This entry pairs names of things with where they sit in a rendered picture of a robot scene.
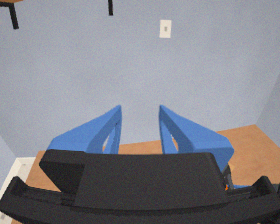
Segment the grey pistol-grip hose nozzle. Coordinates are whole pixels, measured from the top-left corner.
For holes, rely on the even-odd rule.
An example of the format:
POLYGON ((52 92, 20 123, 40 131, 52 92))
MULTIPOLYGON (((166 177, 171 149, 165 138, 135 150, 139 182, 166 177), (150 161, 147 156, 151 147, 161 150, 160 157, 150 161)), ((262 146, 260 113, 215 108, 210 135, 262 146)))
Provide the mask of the grey pistol-grip hose nozzle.
POLYGON ((230 170, 230 166, 227 163, 227 165, 224 167, 224 169, 222 170, 222 176, 224 178, 224 181, 226 183, 226 189, 225 190, 231 190, 234 189, 233 186, 233 182, 232 182, 232 178, 231 178, 231 170, 230 170))

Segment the small tan block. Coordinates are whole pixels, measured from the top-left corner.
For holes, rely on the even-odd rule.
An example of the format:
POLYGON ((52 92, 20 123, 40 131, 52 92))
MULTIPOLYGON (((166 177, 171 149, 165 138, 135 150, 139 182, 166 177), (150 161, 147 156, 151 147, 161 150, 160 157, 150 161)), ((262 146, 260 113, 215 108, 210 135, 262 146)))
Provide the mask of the small tan block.
POLYGON ((232 164, 230 164, 229 162, 228 162, 228 164, 229 164, 229 166, 230 166, 230 170, 231 170, 231 172, 232 172, 232 170, 235 168, 235 166, 233 166, 232 164))

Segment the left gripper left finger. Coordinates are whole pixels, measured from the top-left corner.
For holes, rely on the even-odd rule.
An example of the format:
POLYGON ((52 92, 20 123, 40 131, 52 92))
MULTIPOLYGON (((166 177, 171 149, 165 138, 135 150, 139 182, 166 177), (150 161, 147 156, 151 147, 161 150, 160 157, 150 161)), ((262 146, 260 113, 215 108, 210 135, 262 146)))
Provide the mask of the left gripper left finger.
POLYGON ((121 124, 121 105, 117 105, 104 115, 53 138, 47 150, 73 150, 102 154, 103 144, 109 136, 103 154, 118 154, 121 124))

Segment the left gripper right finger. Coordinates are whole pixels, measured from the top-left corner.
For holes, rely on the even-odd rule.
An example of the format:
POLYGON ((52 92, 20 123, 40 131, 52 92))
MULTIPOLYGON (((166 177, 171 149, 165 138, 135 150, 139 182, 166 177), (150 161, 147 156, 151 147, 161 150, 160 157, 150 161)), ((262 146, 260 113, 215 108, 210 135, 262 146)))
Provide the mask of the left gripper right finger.
POLYGON ((209 152, 214 155, 221 172, 234 154, 227 137, 174 113, 164 105, 159 106, 159 129, 162 154, 209 152), (177 142, 179 152, 172 138, 177 142))

